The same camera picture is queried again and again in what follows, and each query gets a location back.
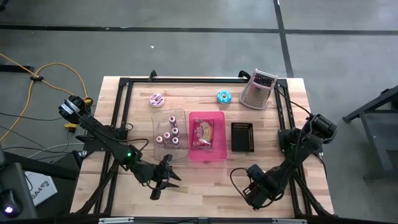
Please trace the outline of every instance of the wooden table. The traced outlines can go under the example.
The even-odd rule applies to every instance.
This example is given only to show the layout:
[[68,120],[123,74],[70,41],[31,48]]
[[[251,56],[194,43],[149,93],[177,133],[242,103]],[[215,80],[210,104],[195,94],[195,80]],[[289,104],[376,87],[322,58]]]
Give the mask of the wooden table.
[[[110,124],[120,77],[104,77],[95,117],[103,124]],[[309,110],[304,81],[301,78],[287,79],[291,100]],[[119,169],[114,195],[112,216],[135,217],[294,217],[289,186],[283,199],[270,207],[254,211],[234,189],[229,173],[236,167],[249,167],[258,164],[263,170],[278,166],[284,160],[277,143],[279,120],[272,92],[265,110],[252,110],[239,103],[244,84],[209,83],[135,83],[132,89],[128,122],[134,125],[129,138],[148,138],[150,144],[144,149],[143,159],[159,163],[152,157],[153,132],[151,115],[158,110],[183,108],[186,117],[192,111],[223,111],[225,114],[228,158],[222,162],[192,162],[189,159],[173,162],[173,168],[182,181],[171,180],[179,188],[167,188],[162,191],[159,200],[149,199],[151,190],[141,186],[131,172]],[[230,105],[221,105],[216,101],[220,90],[232,94]],[[162,93],[165,105],[161,108],[149,106],[149,96]],[[124,100],[121,103],[119,120]],[[301,128],[307,117],[306,112],[293,106],[295,124]],[[231,152],[231,122],[250,122],[254,126],[254,153]],[[143,143],[135,144],[140,148]],[[103,152],[95,152],[85,159],[81,167],[71,212],[77,211],[88,200],[100,179],[103,164]],[[320,161],[311,155],[304,162],[304,171],[308,188],[324,206],[333,213],[325,172]],[[234,175],[236,185],[242,190],[249,180],[244,171]],[[106,189],[102,206],[106,205]],[[300,208],[304,211],[302,193],[298,190]]]

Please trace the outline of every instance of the concrete floor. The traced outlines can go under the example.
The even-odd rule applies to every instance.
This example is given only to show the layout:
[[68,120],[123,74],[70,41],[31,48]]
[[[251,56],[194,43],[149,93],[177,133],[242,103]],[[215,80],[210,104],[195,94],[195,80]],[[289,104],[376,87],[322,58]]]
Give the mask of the concrete floor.
[[[286,29],[397,30],[397,6],[395,0],[280,0]],[[272,0],[11,0],[7,10],[0,12],[0,24],[278,28]],[[363,182],[364,174],[379,169],[376,153],[359,120],[351,124],[341,120],[398,84],[397,36],[286,36],[294,77],[305,79],[312,111],[339,128],[335,140],[324,147],[335,213],[398,222],[397,184]],[[79,71],[95,101],[105,75],[148,75],[157,70],[159,75],[228,77],[258,68],[287,76],[279,34],[0,30],[0,53],[36,68],[50,62],[69,64]],[[48,68],[42,75],[54,85],[83,95],[78,79],[65,68]],[[1,73],[0,112],[19,114],[28,86],[26,74]],[[65,97],[38,83],[25,115],[58,118],[57,108]],[[14,118],[0,116],[2,126],[13,122]],[[23,119],[14,130],[50,147],[67,142],[64,124],[62,120]],[[69,139],[77,142],[72,135]],[[1,144],[37,147],[15,134]],[[30,156],[34,152],[15,153]],[[34,158],[45,156],[52,155],[41,153]]]

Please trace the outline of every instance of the pink plastic bin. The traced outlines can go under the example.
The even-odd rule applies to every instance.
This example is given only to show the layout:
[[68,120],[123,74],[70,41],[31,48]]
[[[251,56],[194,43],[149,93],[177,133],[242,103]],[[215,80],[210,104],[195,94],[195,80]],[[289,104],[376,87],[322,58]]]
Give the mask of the pink plastic bin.
[[[214,136],[212,150],[192,149],[193,123],[196,119],[212,119]],[[193,161],[220,161],[227,158],[225,116],[221,111],[191,112],[189,114],[189,158]]]

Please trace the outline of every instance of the clear plastic container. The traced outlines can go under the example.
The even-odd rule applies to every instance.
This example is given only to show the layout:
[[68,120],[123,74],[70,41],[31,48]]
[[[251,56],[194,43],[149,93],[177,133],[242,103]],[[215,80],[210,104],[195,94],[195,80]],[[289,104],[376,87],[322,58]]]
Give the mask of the clear plastic container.
[[[175,118],[175,124],[170,123],[170,117]],[[188,156],[188,132],[187,122],[185,119],[185,112],[183,109],[162,110],[153,113],[152,123],[154,125],[154,159],[161,161],[167,154],[173,155],[173,161],[182,159]],[[178,128],[179,132],[179,145],[173,144],[172,129]],[[164,134],[171,135],[170,140],[164,138]],[[164,144],[157,142],[157,138],[161,136]]]
[[[193,146],[195,120],[213,121],[213,142],[211,149],[197,149]],[[193,161],[220,161],[228,156],[226,150],[225,116],[222,111],[191,112],[189,114],[190,151],[189,158]]]

